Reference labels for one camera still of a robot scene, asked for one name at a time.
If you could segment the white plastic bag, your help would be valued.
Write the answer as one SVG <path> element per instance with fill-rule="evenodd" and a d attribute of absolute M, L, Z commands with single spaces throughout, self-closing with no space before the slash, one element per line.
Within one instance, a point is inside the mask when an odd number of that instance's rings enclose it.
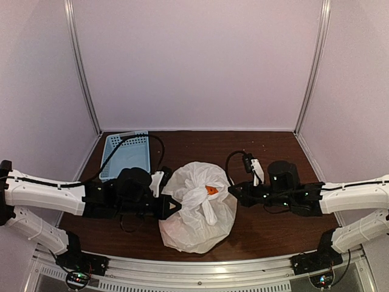
<path fill-rule="evenodd" d="M 219 192 L 208 195 L 206 186 Z M 237 211 L 237 199 L 228 192 L 229 186 L 225 171 L 216 164 L 190 162 L 177 169 L 164 193 L 180 202 L 182 209 L 159 221 L 164 245 L 205 254 L 229 236 Z"/>

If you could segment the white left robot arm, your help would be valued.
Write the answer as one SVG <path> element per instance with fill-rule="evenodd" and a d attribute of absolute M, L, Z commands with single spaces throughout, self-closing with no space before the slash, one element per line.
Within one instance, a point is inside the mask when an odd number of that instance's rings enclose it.
<path fill-rule="evenodd" d="M 122 169 L 117 178 L 105 182 L 61 182 L 28 176 L 13 169 L 11 161 L 3 160 L 1 225 L 17 230 L 28 240 L 63 257 L 74 270 L 81 270 L 88 258 L 81 251 L 78 236 L 52 226 L 27 207 L 59 210 L 92 219 L 150 214 L 166 220 L 182 208 L 181 203 L 162 192 L 170 176 L 168 168 L 150 175 L 133 167 Z"/>

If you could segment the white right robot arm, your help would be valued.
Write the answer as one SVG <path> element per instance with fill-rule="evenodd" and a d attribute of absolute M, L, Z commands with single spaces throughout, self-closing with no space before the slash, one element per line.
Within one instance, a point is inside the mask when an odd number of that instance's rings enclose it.
<path fill-rule="evenodd" d="M 286 212 L 301 217 L 321 217 L 343 210 L 373 210 L 356 222 L 323 233 L 318 251 L 311 257 L 316 268 L 325 268 L 335 254 L 343 254 L 388 233 L 387 175 L 358 182 L 302 184 L 295 164 L 275 161 L 267 168 L 270 183 L 265 184 L 257 159 L 245 161 L 245 169 L 253 175 L 253 180 L 228 188 L 242 206 L 284 207 Z"/>

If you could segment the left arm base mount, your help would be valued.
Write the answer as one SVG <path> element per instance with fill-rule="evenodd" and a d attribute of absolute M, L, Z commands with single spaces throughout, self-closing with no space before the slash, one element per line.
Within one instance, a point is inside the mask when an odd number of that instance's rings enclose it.
<path fill-rule="evenodd" d="M 102 255 L 83 252 L 78 236 L 69 231 L 66 231 L 66 235 L 68 239 L 67 250 L 56 256 L 57 264 L 67 269 L 104 276 L 109 259 Z"/>

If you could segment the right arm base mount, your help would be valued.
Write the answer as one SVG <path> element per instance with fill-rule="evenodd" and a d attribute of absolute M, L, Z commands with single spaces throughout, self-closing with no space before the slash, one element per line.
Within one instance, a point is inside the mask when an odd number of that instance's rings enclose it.
<path fill-rule="evenodd" d="M 290 258 L 295 275 L 330 269 L 343 263 L 342 254 L 332 248 L 332 235 L 335 229 L 324 232 L 316 251 L 300 253 Z"/>

